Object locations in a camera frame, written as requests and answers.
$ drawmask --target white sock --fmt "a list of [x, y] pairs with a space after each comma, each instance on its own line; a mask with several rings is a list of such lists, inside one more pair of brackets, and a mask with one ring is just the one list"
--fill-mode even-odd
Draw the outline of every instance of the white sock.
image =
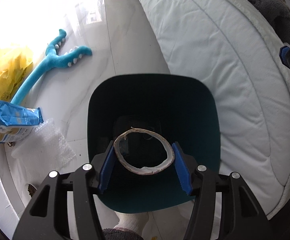
[[143, 229], [149, 220], [149, 215], [147, 212], [125, 214], [115, 211], [115, 213], [119, 218], [119, 223], [114, 227], [115, 229], [127, 229], [135, 232], [139, 236], [142, 235]]

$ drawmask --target blue stuffed toy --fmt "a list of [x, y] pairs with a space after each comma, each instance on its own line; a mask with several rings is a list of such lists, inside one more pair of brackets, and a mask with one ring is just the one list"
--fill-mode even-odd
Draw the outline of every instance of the blue stuffed toy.
[[56, 49], [59, 48], [62, 42], [65, 41], [67, 33], [60, 29], [59, 36], [57, 36], [46, 49], [46, 57], [40, 62], [40, 64], [30, 73], [26, 78], [24, 83], [20, 86], [13, 99], [11, 100], [12, 104], [19, 105], [29, 92], [29, 90], [34, 86], [38, 79], [47, 71], [52, 68], [66, 68], [71, 67], [72, 64], [76, 63], [79, 58], [82, 58], [83, 55], [92, 55], [90, 48], [86, 46], [75, 47], [75, 50], [66, 53], [63, 56], [58, 56]]

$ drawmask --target blue package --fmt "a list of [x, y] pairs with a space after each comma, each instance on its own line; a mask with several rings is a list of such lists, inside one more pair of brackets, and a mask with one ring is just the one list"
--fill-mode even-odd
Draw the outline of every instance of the blue package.
[[19, 141], [43, 122], [40, 108], [30, 109], [0, 100], [0, 143]]

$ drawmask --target white bed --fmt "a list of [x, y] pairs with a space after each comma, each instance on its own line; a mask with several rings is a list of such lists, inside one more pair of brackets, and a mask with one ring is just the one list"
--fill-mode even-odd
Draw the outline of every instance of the white bed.
[[171, 74], [212, 92], [220, 173], [238, 171], [267, 217], [290, 198], [290, 70], [282, 42], [247, 0], [140, 0]]

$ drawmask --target metal screw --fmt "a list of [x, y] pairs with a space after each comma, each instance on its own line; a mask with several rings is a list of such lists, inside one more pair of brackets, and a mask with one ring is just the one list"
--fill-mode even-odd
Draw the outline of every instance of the metal screw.
[[89, 170], [91, 170], [92, 169], [92, 165], [91, 164], [89, 164], [89, 163], [86, 163], [86, 164], [84, 164], [84, 166], [83, 166], [83, 170], [85, 170], [85, 171], [89, 171]]
[[198, 169], [199, 171], [206, 171], [206, 170], [207, 170], [206, 166], [204, 166], [204, 165], [199, 165], [199, 166], [197, 167], [197, 169]]
[[232, 177], [233, 177], [234, 179], [239, 179], [239, 178], [240, 178], [240, 174], [237, 173], [237, 172], [233, 172], [233, 173], [232, 173]]
[[50, 173], [49, 173], [49, 176], [51, 177], [51, 178], [54, 178], [54, 177], [56, 177], [58, 175], [58, 172], [57, 171], [51, 171]]

